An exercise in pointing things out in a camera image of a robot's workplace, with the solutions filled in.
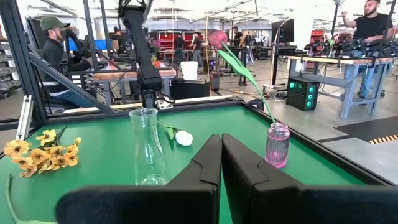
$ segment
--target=concrete floor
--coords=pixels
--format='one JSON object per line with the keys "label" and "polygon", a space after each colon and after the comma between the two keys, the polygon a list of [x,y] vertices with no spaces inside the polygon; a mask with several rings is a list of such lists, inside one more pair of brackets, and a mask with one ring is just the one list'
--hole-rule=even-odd
{"label": "concrete floor", "polygon": [[[270,67],[270,60],[256,61],[254,64],[248,65],[248,69],[256,74],[255,79],[261,87],[263,84],[269,83],[271,74]],[[286,63],[281,62],[278,69],[279,79],[277,83],[286,82],[288,75]],[[338,72],[338,70],[328,72],[328,76],[342,77],[343,75],[337,74]],[[199,75],[199,77],[205,78],[206,75]],[[256,92],[256,89],[250,83],[248,83],[248,86],[239,87],[237,85],[238,80],[239,77],[234,76],[221,77],[220,93],[223,95],[236,95],[246,101],[253,99],[253,96],[229,92],[235,90],[250,94]],[[340,118],[342,102],[327,96],[319,96],[316,110],[306,112],[287,106],[284,102],[272,100],[268,100],[267,102],[275,118],[281,120],[291,128],[303,132],[316,140],[327,139],[346,135],[345,133],[335,130],[333,127],[397,116],[398,104],[396,102],[398,97],[398,83],[393,77],[387,77],[383,87],[386,90],[386,96],[379,101],[374,115],[368,114],[366,106],[358,105],[351,108],[348,119]],[[337,89],[338,88],[332,86],[326,86],[324,88],[326,92],[332,92]],[[18,91],[10,98],[0,100],[0,119],[19,116],[22,95],[22,91]],[[5,145],[7,141],[13,139],[15,133],[15,130],[1,131],[0,146]],[[351,138],[327,142],[325,145],[352,161],[361,164],[365,168],[398,184],[398,175],[396,175],[398,173],[398,150],[396,150],[398,148],[398,141],[371,145],[362,140]]]}

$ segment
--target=clear glass vase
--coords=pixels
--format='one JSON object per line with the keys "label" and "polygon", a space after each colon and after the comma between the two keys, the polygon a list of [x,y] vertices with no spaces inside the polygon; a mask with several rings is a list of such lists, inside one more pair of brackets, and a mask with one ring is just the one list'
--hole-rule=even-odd
{"label": "clear glass vase", "polygon": [[165,185],[166,163],[157,137],[157,109],[140,108],[129,113],[134,130],[136,185]]}
{"label": "clear glass vase", "polygon": [[276,128],[271,124],[267,133],[266,161],[278,169],[287,163],[289,139],[290,131],[286,124],[276,123]]}

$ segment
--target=white rose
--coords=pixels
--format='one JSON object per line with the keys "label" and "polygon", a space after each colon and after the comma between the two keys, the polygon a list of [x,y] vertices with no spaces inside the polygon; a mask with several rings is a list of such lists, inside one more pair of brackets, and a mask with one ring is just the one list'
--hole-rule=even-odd
{"label": "white rose", "polygon": [[175,140],[182,146],[190,146],[193,141],[193,136],[186,131],[179,131],[175,134]]}

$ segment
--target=yellow flowers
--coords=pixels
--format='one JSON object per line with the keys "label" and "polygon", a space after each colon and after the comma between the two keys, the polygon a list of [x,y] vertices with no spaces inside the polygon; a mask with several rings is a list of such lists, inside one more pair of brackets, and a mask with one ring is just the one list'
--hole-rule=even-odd
{"label": "yellow flowers", "polygon": [[19,164],[23,170],[20,177],[31,177],[37,171],[39,174],[45,171],[59,170],[66,166],[75,166],[78,164],[79,152],[78,146],[81,138],[78,137],[73,144],[64,147],[59,145],[59,140],[65,127],[58,133],[55,130],[43,131],[42,136],[36,137],[40,141],[40,147],[29,149],[31,143],[13,140],[6,144],[4,154],[10,156],[12,161]]}
{"label": "yellow flowers", "polygon": [[42,136],[37,136],[36,140],[40,141],[40,145],[44,146],[46,143],[53,142],[55,140],[55,137],[57,136],[55,130],[46,130],[43,131]]}

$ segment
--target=green felt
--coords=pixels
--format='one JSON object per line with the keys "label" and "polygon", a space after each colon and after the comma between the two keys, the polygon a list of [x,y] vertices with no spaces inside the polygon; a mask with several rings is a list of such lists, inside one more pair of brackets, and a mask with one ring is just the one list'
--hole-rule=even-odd
{"label": "green felt", "polygon": [[[241,106],[160,114],[159,121],[186,130],[194,136],[191,146],[170,144],[168,134],[158,127],[170,179],[190,162],[212,134],[232,134],[261,157],[265,154],[269,123]],[[29,141],[36,142],[35,137],[45,129],[61,129],[62,126],[43,127]],[[71,144],[76,137],[82,138],[79,164],[31,178],[20,178],[19,167],[9,157],[1,159],[0,223],[12,223],[11,214],[7,212],[5,193],[10,172],[15,177],[12,181],[11,197],[21,220],[54,221],[54,209],[58,199],[79,187],[134,184],[132,135],[129,118],[68,124],[60,143]],[[361,181],[294,139],[290,140],[289,161],[282,170],[304,184],[363,185]],[[220,223],[231,223],[224,186],[221,191]]]}

